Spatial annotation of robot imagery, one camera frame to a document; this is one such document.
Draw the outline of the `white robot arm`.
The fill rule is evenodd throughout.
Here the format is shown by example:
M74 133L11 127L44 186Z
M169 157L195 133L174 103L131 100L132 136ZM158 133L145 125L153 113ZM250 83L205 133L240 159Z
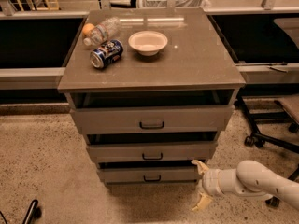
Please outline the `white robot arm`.
M234 169L210 169L199 160L192 160L202 177L198 203L193 211L203 210L216 196L226 193L244 198L269 200L278 198L299 210L299 184L277 175L257 161L245 160Z

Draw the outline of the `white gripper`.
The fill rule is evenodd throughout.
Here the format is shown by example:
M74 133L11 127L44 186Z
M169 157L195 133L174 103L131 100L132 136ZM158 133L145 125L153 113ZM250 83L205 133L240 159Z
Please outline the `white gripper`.
M226 193L239 195L242 193L242 184L237 178L236 169L209 169L199 160L192 160L192 164L197 167L198 174L203 176L202 184L207 193L199 193L199 200L192 208L193 211L207 208L213 201L211 196L221 196Z

